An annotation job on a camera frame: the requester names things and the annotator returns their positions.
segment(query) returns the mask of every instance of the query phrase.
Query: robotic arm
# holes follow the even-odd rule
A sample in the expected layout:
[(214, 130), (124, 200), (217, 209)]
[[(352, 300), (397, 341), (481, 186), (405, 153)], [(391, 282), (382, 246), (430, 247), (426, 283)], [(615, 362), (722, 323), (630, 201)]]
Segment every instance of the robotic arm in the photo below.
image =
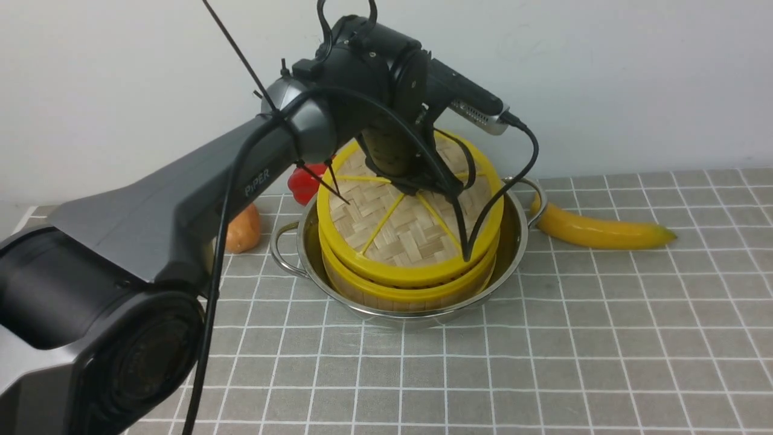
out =
[[(320, 0), (325, 42), (314, 59), (291, 69), (283, 61), (257, 117), (0, 243), (3, 433), (117, 434), (169, 397), (197, 359), (206, 369), (199, 355), (223, 254), (212, 240), (293, 164), (326, 161), (357, 139), (396, 187), (452, 200), (465, 187), (432, 139), (446, 108), (495, 135), (526, 128), (495, 95), (377, 23), (370, 4), (369, 17), (330, 28)], [(206, 322), (199, 295), (210, 297)]]

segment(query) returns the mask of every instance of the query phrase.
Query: black wire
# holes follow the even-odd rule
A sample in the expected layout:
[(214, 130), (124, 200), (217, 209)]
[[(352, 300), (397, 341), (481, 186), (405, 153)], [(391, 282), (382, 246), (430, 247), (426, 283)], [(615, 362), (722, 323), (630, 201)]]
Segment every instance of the black wire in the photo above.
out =
[(330, 185), (327, 184), (322, 179), (322, 177), (317, 175), (316, 172), (312, 171), (308, 166), (305, 165), (305, 163), (299, 164), (298, 167), (301, 168), (302, 170), (304, 170), (309, 176), (311, 176), (311, 178), (314, 179), (314, 181), (316, 181), (317, 183), (321, 184), (325, 189), (330, 190), (334, 195), (336, 195), (344, 203), (346, 203), (346, 205), (349, 205), (349, 202), (347, 201), (347, 199), (341, 196), (341, 192), (340, 192), (340, 190), (338, 190), (338, 183), (335, 184), (336, 190), (333, 190), (333, 188), (330, 187)]
[(461, 245), (462, 258), (467, 262), (470, 260), (469, 252), (472, 249), (469, 248), (470, 242), (467, 238), (467, 224), (465, 223), (465, 214), (461, 211), (461, 204), (458, 198), (446, 198), (451, 206), (454, 208), (454, 216), (456, 217), (456, 228), (459, 230), (459, 244)]
[(223, 35), (228, 39), (228, 43), (231, 44), (231, 48), (233, 48), (233, 51), (237, 52), (237, 56), (242, 61), (242, 64), (245, 68), (247, 68), (247, 72), (250, 73), (250, 76), (252, 76), (252, 80), (255, 80), (255, 83), (257, 84), (258, 89), (261, 90), (261, 93), (266, 98), (266, 102), (268, 103), (268, 106), (271, 107), (271, 111), (273, 113), (277, 113), (277, 106), (274, 105), (274, 102), (271, 100), (271, 97), (268, 96), (268, 93), (266, 93), (266, 88), (263, 87), (263, 84), (261, 83), (261, 79), (257, 78), (257, 74), (255, 74), (255, 71), (250, 66), (250, 63), (247, 62), (247, 58), (244, 57), (241, 50), (239, 50), (239, 46), (237, 45), (236, 41), (233, 40), (231, 37), (231, 34), (228, 33), (228, 29), (226, 29), (225, 25), (222, 21), (220, 21), (220, 17), (217, 16), (215, 13), (215, 10), (212, 9), (212, 6), (209, 5), (208, 0), (202, 0), (204, 2), (204, 5), (206, 6), (206, 10), (209, 11), (209, 14), (212, 16), (212, 18), (217, 23), (217, 26), (220, 27), (220, 31), (223, 32)]
[(511, 114), (510, 112), (505, 112), (505, 114), (502, 116), (502, 120), (507, 124), (510, 124), (511, 126), (526, 133), (526, 135), (529, 136), (529, 139), (531, 140), (532, 147), (533, 147), (532, 157), (529, 160), (529, 162), (526, 164), (526, 166), (523, 167), (521, 172), (515, 175), (512, 179), (508, 180), (507, 183), (505, 183), (504, 186), (502, 186), (496, 192), (496, 194), (494, 194), (494, 196), (489, 200), (489, 202), (487, 202), (481, 209), (481, 214), (478, 216), (478, 220), (475, 221), (475, 225), (472, 227), (472, 232), (470, 233), (470, 239), (467, 244), (467, 248), (469, 250), (467, 255), (472, 254), (472, 246), (475, 244), (475, 240), (478, 238), (478, 233), (480, 232), (481, 226), (483, 225), (483, 220), (485, 219), (486, 215), (489, 214), (491, 209), (494, 207), (494, 204), (496, 204), (496, 201), (498, 201), (499, 198), (501, 198), (502, 195), (504, 195), (513, 186), (515, 186), (516, 183), (518, 183), (520, 180), (523, 179), (523, 177), (532, 169), (532, 167), (534, 167), (534, 163), (536, 163), (536, 158), (540, 154), (540, 144), (536, 140), (536, 136), (534, 135), (534, 133), (529, 129), (529, 127), (526, 126), (526, 124), (521, 122), (520, 119), (518, 119), (515, 115)]
[(206, 365), (209, 360), (209, 346), (212, 344), (212, 332), (215, 321), (215, 309), (217, 307), (217, 298), (220, 295), (220, 277), (223, 272), (223, 257), (226, 249), (226, 234), (228, 232), (228, 210), (230, 208), (231, 192), (234, 186), (236, 186), (236, 177), (240, 172), (241, 165), (246, 153), (244, 150), (252, 150), (252, 145), (258, 143), (266, 134), (271, 132), (275, 127), (281, 124), (281, 120), (277, 117), (271, 118), (267, 123), (263, 124), (258, 130), (253, 132), (244, 141), (237, 158), (231, 165), (231, 169), (228, 173), (228, 181), (226, 183), (226, 193), (223, 199), (223, 208), (220, 215), (220, 226), (217, 231), (217, 239), (215, 242), (215, 260), (212, 267), (212, 281), (209, 285), (209, 294), (207, 295), (206, 304), (206, 319), (204, 320), (204, 335), (202, 337), (201, 348), (199, 348), (199, 360), (196, 366), (196, 375), (193, 379), (193, 388), (191, 390), (191, 400), (188, 407), (188, 413), (186, 415), (186, 422), (182, 428), (183, 435), (191, 435), (193, 432), (193, 425), (196, 423), (196, 415), (199, 413), (199, 403), (201, 402), (201, 395), (204, 386), (204, 376), (206, 375)]
[[(368, 21), (366, 26), (356, 34), (356, 37), (354, 38), (355, 43), (368, 36), (373, 28), (376, 27), (376, 21), (379, 16), (376, 0), (368, 0), (368, 7), (370, 8)], [(333, 38), (332, 29), (330, 29), (330, 24), (328, 24), (328, 20), (325, 18), (325, 0), (317, 1), (317, 18), (319, 19), (319, 25), (322, 27), (322, 46), (324, 47), (324, 50), (318, 53), (317, 60), (325, 61), (333, 50), (333, 44), (335, 44), (335, 41), (338, 40), (341, 35), (343, 26), (341, 26), (339, 32), (335, 35), (335, 38)]]
[(333, 186), (335, 186), (336, 194), (339, 198), (343, 200), (343, 197), (341, 196), (341, 188), (338, 186), (338, 180), (335, 179), (335, 171), (333, 170), (333, 159), (327, 159), (325, 161), (325, 166), (330, 170), (330, 177), (333, 178)]
[(236, 157), (231, 164), (231, 168), (228, 172), (228, 179), (226, 182), (226, 192), (223, 199), (223, 208), (220, 215), (220, 225), (218, 227), (217, 239), (215, 242), (215, 259), (212, 267), (212, 279), (209, 285), (209, 292), (207, 295), (206, 305), (206, 318), (204, 321), (204, 335), (202, 337), (201, 347), (199, 348), (199, 360), (196, 366), (196, 375), (193, 379), (193, 387), (191, 390), (191, 400), (186, 414), (186, 421), (182, 429), (182, 435), (191, 435), (193, 426), (196, 423), (196, 415), (199, 412), (199, 404), (201, 402), (201, 395), (204, 388), (204, 377), (206, 375), (206, 366), (209, 357), (209, 348), (212, 344), (212, 332), (215, 321), (215, 309), (217, 305), (217, 299), (220, 296), (220, 278), (223, 273), (223, 257), (225, 255), (225, 242), (226, 234), (228, 232), (228, 215), (231, 202), (231, 194), (235, 191), (237, 176), (241, 172), (241, 168), (247, 155), (252, 149), (262, 140), (268, 133), (275, 128), (286, 125), (286, 120), (290, 118), (309, 98), (322, 95), (338, 95), (354, 98), (359, 101), (364, 101), (372, 104), (380, 111), (384, 112), (397, 124), (408, 133), (409, 137), (414, 141), (417, 148), (427, 151), (427, 144), (421, 140), (421, 138), (414, 132), (414, 130), (392, 109), (387, 107), (384, 103), (368, 97), (367, 95), (360, 94), (357, 91), (351, 91), (350, 89), (340, 87), (316, 87), (308, 91), (301, 92), (296, 98), (294, 98), (287, 106), (278, 111), (277, 114), (271, 116), (266, 124), (263, 124), (258, 130), (250, 134), (243, 142)]
[(325, 60), (333, 50), (333, 32), (330, 29), (328, 20), (325, 19), (325, 0), (317, 1), (317, 18), (319, 18), (319, 25), (322, 27), (322, 45), (325, 47), (325, 51), (320, 53), (317, 59)]

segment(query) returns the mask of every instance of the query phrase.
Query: bamboo steamer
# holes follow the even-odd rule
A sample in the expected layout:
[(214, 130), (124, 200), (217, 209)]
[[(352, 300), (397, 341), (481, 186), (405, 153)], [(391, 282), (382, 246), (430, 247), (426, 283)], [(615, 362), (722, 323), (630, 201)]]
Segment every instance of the bamboo steamer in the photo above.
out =
[[(475, 161), (475, 183), (459, 197), (469, 236), (502, 182), (482, 153), (452, 137), (467, 146)], [(435, 141), (451, 171), (465, 180), (468, 164), (459, 145), (441, 133)], [(321, 188), (317, 213), (325, 270), (336, 291), (369, 307), (422, 311), (452, 305), (485, 288), (495, 264), (502, 200), (484, 220), (465, 262), (453, 208), (441, 195), (402, 194), (366, 167), (355, 142), (342, 149), (332, 169), (349, 204)], [(332, 185), (329, 171), (323, 179)]]

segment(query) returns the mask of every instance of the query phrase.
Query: white wall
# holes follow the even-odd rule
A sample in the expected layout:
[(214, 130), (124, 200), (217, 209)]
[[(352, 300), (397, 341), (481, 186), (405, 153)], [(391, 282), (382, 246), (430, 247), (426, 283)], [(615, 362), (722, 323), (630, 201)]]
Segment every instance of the white wall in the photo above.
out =
[[(212, 0), (265, 81), (319, 42), (313, 0)], [(330, 1), (335, 21), (365, 0)], [(770, 0), (380, 0), (380, 21), (512, 105), (536, 176), (773, 163)], [(0, 2), (0, 200), (122, 186), (253, 116), (254, 86), (196, 0)], [(517, 132), (454, 115), (502, 173)], [(274, 186), (283, 190), (284, 184)]]

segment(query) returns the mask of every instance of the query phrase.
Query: red bell pepper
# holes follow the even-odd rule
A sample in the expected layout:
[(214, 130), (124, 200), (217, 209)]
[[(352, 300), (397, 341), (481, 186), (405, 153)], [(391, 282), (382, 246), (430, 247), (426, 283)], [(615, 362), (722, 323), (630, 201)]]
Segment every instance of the red bell pepper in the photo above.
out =
[[(328, 167), (324, 163), (316, 163), (314, 165), (306, 165), (313, 173), (322, 177)], [(305, 206), (310, 200), (317, 194), (319, 190), (319, 182), (314, 177), (303, 170), (302, 168), (295, 168), (290, 179), (288, 180), (288, 187), (292, 192), (293, 198), (300, 204)]]

